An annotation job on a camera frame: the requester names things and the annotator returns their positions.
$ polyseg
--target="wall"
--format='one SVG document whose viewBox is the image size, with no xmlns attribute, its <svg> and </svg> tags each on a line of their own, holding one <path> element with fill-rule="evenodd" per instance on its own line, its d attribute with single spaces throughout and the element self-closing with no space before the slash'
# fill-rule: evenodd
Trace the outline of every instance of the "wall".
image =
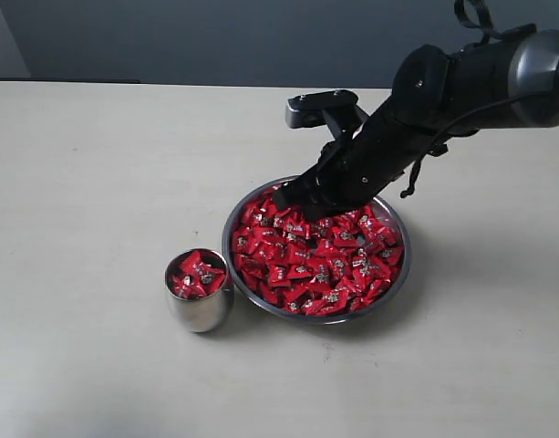
<svg viewBox="0 0 559 438">
<path fill-rule="evenodd" d="M 488 0 L 496 26 L 559 28 L 559 0 Z M 387 87 L 423 43 L 477 40 L 452 0 L 0 0 L 35 77 Z"/>
<path fill-rule="evenodd" d="M 29 73 L 0 9 L 0 77 L 26 78 Z"/>
</svg>

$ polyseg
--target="robotic arm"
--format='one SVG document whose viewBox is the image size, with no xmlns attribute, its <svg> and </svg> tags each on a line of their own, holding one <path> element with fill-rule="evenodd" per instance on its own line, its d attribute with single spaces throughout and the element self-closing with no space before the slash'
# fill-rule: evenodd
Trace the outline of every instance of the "robotic arm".
<svg viewBox="0 0 559 438">
<path fill-rule="evenodd" d="M 464 0 L 455 1 L 455 13 L 482 31 L 481 42 L 451 55 L 429 45 L 412 52 L 372 115 L 346 90 L 288 100 L 291 128 L 327 125 L 335 140 L 317 164 L 274 193 L 280 209 L 299 205 L 310 221 L 357 209 L 414 163 L 405 197 L 423 158 L 446 152 L 451 138 L 559 125 L 559 31 L 525 25 L 498 33 L 483 0 L 468 1 L 479 24 L 467 17 Z"/>
</svg>

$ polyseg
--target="cable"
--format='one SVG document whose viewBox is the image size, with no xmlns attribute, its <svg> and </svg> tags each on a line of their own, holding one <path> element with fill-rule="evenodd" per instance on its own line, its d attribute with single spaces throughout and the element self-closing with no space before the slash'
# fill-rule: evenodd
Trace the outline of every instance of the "cable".
<svg viewBox="0 0 559 438">
<path fill-rule="evenodd" d="M 421 155 L 413 163 L 413 167 L 411 168 L 410 175 L 409 175 L 409 187 L 407 187 L 405 190 L 403 190 L 400 193 L 400 197 L 404 199 L 407 196 L 411 196 L 412 194 L 414 194 L 415 183 L 417 182 L 417 179 L 419 178 L 419 173 L 421 171 L 421 164 L 423 163 L 423 159 L 427 156 L 427 154 L 431 150 L 431 146 L 433 146 L 441 138 L 441 136 L 447 134 L 448 130 L 453 128 L 455 125 L 457 125 L 458 123 L 460 123 L 464 119 L 467 119 L 467 118 L 469 118 L 471 116 L 474 116 L 474 115 L 478 114 L 479 112 L 482 112 L 482 111 L 485 111 L 485 110 L 491 110 L 491 109 L 494 109 L 494 108 L 497 108 L 497 107 L 501 107 L 502 105 L 511 105 L 513 103 L 516 103 L 516 102 L 519 102 L 519 101 L 525 100 L 525 99 L 544 98 L 546 96 L 553 96 L 553 94 L 555 94 L 555 93 L 553 93 L 552 91 L 541 91 L 541 92 L 537 92 L 537 93 L 522 94 L 521 96 L 514 96 L 512 98 L 508 98 L 508 99 L 504 99 L 504 100 L 498 100 L 497 102 L 493 102 L 493 103 L 490 103 L 488 105 L 484 105 L 482 107 L 472 109 L 472 110 L 470 110 L 470 111 L 468 111 L 464 114 L 461 114 L 459 117 L 456 117 L 452 121 L 450 121 L 447 125 L 445 125 L 443 128 L 441 128 L 440 130 L 437 131 L 437 133 L 431 139 L 428 147 L 425 149 L 424 152 L 421 153 Z"/>
</svg>

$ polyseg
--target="stainless steel cup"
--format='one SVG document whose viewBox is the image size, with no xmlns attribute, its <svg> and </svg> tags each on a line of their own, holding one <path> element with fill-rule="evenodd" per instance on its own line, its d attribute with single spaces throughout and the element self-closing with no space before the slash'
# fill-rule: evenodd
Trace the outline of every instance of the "stainless steel cup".
<svg viewBox="0 0 559 438">
<path fill-rule="evenodd" d="M 180 272 L 178 266 L 193 251 L 199 251 L 205 263 L 224 269 L 226 273 L 223 285 L 206 298 L 185 299 L 173 293 L 171 276 Z M 170 311 L 189 331 L 202 333 L 216 329 L 231 313 L 234 303 L 233 279 L 223 257 L 210 249 L 196 248 L 178 255 L 166 268 L 165 282 Z"/>
</svg>

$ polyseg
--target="white table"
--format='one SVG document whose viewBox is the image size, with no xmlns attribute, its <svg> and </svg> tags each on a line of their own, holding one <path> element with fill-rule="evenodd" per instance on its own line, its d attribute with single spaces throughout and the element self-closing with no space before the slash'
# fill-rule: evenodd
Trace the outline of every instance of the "white table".
<svg viewBox="0 0 559 438">
<path fill-rule="evenodd" d="M 285 126 L 301 91 L 0 83 L 0 438 L 559 437 L 559 128 L 453 141 L 383 192 L 414 264 L 373 315 L 171 318 L 170 259 L 329 139 Z"/>
</svg>

